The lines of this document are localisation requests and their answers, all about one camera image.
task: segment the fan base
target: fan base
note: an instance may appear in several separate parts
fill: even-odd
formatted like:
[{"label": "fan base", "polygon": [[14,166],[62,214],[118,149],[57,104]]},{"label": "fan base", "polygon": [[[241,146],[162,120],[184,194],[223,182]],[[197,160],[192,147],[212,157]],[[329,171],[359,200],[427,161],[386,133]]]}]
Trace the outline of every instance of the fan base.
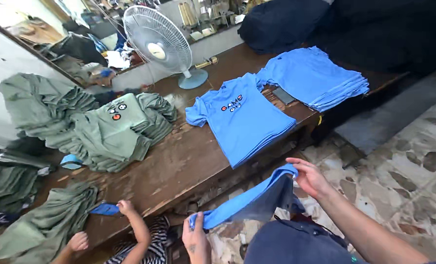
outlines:
[{"label": "fan base", "polygon": [[190,78],[186,78],[183,74],[179,76],[179,87],[182,89],[197,88],[208,78],[208,72],[204,69],[191,69],[189,72],[192,75]]}]

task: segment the person's hand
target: person's hand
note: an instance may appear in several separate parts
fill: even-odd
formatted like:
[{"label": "person's hand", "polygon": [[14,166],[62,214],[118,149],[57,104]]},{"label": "person's hand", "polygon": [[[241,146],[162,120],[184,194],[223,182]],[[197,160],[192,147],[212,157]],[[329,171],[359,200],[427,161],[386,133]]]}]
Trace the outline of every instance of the person's hand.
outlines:
[{"label": "person's hand", "polygon": [[117,207],[125,216],[127,216],[129,213],[136,212],[131,201],[120,200],[118,201]]},{"label": "person's hand", "polygon": [[211,246],[203,231],[203,212],[197,213],[195,229],[192,230],[189,219],[184,220],[182,241],[187,249],[191,264],[211,264]]},{"label": "person's hand", "polygon": [[87,249],[89,240],[85,232],[78,232],[69,240],[68,247],[73,251],[80,251]]},{"label": "person's hand", "polygon": [[286,158],[285,160],[293,164],[293,167],[298,170],[296,178],[298,185],[314,199],[321,199],[333,191],[331,184],[315,165],[297,158]]}]

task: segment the child's arm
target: child's arm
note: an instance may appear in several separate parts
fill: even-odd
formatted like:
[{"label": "child's arm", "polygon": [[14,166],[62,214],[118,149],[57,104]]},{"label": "child's arm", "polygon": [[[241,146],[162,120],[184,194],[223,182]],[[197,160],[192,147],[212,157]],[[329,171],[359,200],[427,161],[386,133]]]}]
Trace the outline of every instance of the child's arm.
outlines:
[{"label": "child's arm", "polygon": [[89,241],[85,232],[76,233],[68,242],[52,264],[70,264],[76,251],[87,249]]},{"label": "child's arm", "polygon": [[143,259],[149,244],[151,243],[151,235],[148,227],[143,221],[143,218],[135,211],[130,201],[121,200],[117,204],[120,212],[124,214],[130,221],[133,228],[133,233],[138,244],[128,253],[127,257],[122,261],[122,264],[138,264]]}]

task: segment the fan stand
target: fan stand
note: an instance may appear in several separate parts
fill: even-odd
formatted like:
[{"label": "fan stand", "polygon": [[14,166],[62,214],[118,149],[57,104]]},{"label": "fan stand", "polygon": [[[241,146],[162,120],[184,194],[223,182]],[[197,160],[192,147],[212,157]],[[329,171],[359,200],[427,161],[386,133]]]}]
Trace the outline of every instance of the fan stand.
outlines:
[{"label": "fan stand", "polygon": [[202,85],[208,78],[208,72],[204,69],[191,69],[182,72],[179,76],[179,87],[182,89],[194,89]]}]

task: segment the wooden table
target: wooden table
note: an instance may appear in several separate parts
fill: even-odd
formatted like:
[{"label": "wooden table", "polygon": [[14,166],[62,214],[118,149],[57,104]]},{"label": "wooden table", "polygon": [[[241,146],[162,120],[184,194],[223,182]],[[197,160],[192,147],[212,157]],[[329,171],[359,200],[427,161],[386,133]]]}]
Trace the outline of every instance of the wooden table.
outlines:
[{"label": "wooden table", "polygon": [[[241,77],[247,72],[257,73],[274,56],[257,55],[246,44],[240,44],[219,54],[218,64],[204,68],[209,77],[198,88],[180,89],[177,77],[158,81],[152,92],[162,96],[171,94],[181,103],[173,132],[151,147],[143,161],[134,162],[119,173],[92,172],[88,168],[73,172],[64,169],[57,171],[46,180],[36,203],[44,202],[47,191],[51,188],[65,187],[70,180],[90,180],[100,188],[98,199],[114,202],[130,199],[144,216],[156,215],[209,189],[223,177],[246,177],[262,170],[291,148],[304,146],[309,142],[310,133],[319,123],[321,114],[299,101],[284,105],[271,93],[274,87],[267,87],[263,95],[285,114],[295,118],[298,121],[297,127],[235,170],[231,169],[208,125],[194,127],[185,121],[184,109],[193,105],[197,96],[209,90],[218,90],[224,81]],[[399,77],[398,74],[361,72],[368,78],[373,91]],[[90,248],[128,227],[126,218],[90,216],[86,223]]]}]

